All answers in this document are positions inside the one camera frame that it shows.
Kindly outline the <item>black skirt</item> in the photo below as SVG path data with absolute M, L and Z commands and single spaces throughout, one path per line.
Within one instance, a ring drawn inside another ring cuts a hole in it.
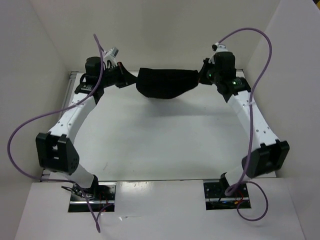
M 147 98 L 168 100 L 197 87 L 198 75 L 197 70 L 141 68 L 135 86 Z

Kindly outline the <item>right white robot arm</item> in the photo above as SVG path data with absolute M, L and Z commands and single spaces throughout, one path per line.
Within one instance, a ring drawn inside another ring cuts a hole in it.
M 215 85 L 233 109 L 248 138 L 248 150 L 240 166 L 223 173 L 219 191 L 229 197 L 240 184 L 278 171 L 289 153 L 290 145 L 271 130 L 253 97 L 253 89 L 244 77 L 238 77 L 236 58 L 230 51 L 216 51 L 203 61 L 199 81 Z

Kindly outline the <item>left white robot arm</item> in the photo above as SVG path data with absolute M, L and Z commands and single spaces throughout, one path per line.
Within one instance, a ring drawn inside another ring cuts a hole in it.
M 77 133 L 89 113 L 97 106 L 105 88 L 128 87 L 136 83 L 137 79 L 121 62 L 101 62 L 100 57 L 89 57 L 71 105 L 47 133 L 36 136 L 39 165 L 62 174 L 73 183 L 73 189 L 88 200 L 96 199 L 102 189 L 98 178 L 80 164 L 80 156 L 74 147 Z

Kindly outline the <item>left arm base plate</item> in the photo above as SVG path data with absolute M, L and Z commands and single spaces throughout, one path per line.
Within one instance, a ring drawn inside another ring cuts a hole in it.
M 116 182 L 100 181 L 96 195 L 86 194 L 93 212 L 115 211 L 116 187 Z M 78 187 L 62 186 L 62 188 L 70 192 L 69 213 L 86 213 L 90 211 L 86 199 Z

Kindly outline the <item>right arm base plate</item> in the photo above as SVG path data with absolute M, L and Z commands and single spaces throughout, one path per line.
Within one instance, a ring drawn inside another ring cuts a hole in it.
M 242 184 L 232 196 L 225 195 L 225 190 L 218 179 L 204 180 L 203 190 L 207 211 L 234 210 L 237 209 L 238 206 L 239 209 L 251 208 L 246 184 Z

